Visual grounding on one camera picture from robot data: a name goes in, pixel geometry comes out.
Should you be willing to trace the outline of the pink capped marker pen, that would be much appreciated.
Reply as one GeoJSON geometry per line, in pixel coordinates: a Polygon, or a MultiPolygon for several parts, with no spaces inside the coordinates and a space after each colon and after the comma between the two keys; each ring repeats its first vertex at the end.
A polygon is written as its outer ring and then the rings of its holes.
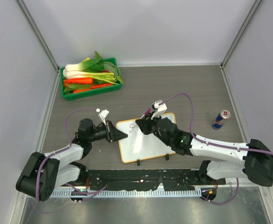
{"type": "Polygon", "coordinates": [[[149,112],[151,111],[151,108],[148,108],[144,114],[140,117],[140,119],[143,119],[149,112]]]}

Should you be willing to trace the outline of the yellow framed whiteboard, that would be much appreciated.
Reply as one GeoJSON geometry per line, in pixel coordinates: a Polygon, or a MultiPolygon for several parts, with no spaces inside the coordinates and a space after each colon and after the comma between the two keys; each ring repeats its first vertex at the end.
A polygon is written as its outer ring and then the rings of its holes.
{"type": "Polygon", "coordinates": [[[144,135],[134,119],[119,121],[116,128],[128,135],[127,138],[118,141],[123,163],[175,154],[170,147],[153,134],[144,135]]]}

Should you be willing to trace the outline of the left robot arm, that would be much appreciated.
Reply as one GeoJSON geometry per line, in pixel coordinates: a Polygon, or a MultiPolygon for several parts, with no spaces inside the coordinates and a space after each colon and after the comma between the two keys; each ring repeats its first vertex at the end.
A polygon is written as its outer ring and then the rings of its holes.
{"type": "Polygon", "coordinates": [[[103,139],[115,142],[127,136],[109,120],[95,126],[91,119],[82,119],[74,139],[65,148],[51,153],[34,152],[30,155],[15,188],[18,192],[44,202],[55,188],[66,183],[82,186],[86,182],[87,171],[78,161],[89,154],[92,142],[103,139]]]}

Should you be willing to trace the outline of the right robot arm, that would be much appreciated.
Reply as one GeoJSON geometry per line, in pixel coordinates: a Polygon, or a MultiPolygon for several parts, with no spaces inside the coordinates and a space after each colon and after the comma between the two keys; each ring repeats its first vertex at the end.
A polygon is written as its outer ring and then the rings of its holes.
{"type": "Polygon", "coordinates": [[[198,180],[202,184],[221,178],[247,177],[260,186],[273,185],[273,153],[259,140],[251,139],[249,143],[214,141],[182,131],[168,118],[137,119],[136,125],[143,134],[153,134],[179,155],[221,160],[201,164],[198,180]]]}

